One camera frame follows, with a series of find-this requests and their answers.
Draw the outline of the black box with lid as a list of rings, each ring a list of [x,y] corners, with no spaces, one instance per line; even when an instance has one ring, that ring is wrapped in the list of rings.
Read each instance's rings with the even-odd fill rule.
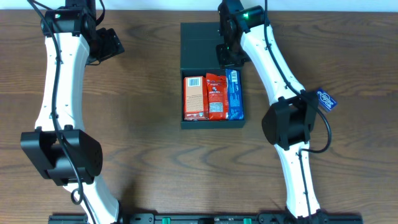
[[[225,75],[218,62],[216,46],[224,43],[219,35],[218,22],[183,22],[180,25],[180,76],[205,76],[207,73]],[[185,121],[181,115],[182,129],[243,128],[246,120]]]

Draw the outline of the blue Oreo cookie pack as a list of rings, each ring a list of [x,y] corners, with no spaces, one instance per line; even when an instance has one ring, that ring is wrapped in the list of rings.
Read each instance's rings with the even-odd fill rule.
[[[240,73],[237,70],[226,69],[228,85],[229,120],[243,120],[243,93]]]

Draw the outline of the orange-red snack box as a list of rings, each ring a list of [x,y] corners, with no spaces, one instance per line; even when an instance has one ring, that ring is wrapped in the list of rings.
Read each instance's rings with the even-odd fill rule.
[[[183,80],[183,117],[185,121],[208,120],[208,95],[205,77],[185,77]]]

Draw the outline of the red Hacks candy bag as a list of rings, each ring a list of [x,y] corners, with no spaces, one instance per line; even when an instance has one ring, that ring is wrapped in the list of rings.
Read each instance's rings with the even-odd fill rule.
[[[208,90],[209,120],[220,121],[228,119],[228,85],[225,76],[206,74]]]

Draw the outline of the blue Eclipse mint pack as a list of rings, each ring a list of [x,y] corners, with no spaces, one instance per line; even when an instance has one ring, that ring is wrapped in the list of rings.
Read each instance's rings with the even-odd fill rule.
[[[331,110],[333,110],[333,108],[335,108],[338,105],[337,101],[331,95],[329,95],[325,90],[319,88],[316,91],[316,94],[318,96],[319,103],[326,112],[330,112]]]

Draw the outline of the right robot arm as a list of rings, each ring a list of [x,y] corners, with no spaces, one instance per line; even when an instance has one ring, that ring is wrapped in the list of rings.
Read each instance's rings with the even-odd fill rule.
[[[287,210],[310,220],[319,211],[309,165],[310,133],[315,124],[317,95],[305,91],[287,66],[261,6],[244,8],[240,1],[218,6],[221,68],[252,62],[266,89],[270,107],[262,119],[266,139],[279,155],[287,187]]]

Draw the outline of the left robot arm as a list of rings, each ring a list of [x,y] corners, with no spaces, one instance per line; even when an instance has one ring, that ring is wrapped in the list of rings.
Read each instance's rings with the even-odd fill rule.
[[[85,211],[85,223],[117,223],[118,200],[101,170],[100,143],[85,133],[82,116],[86,66],[124,52],[114,29],[98,29],[101,19],[90,2],[67,1],[42,15],[47,71],[39,116],[32,132],[21,134],[21,148],[44,179],[71,193]]]

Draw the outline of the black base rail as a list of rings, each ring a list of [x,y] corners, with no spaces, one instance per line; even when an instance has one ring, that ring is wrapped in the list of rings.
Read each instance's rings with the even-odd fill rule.
[[[257,215],[154,215],[137,213],[115,221],[117,224],[363,224],[359,215],[336,215],[319,212],[312,218],[294,218],[287,213]]]

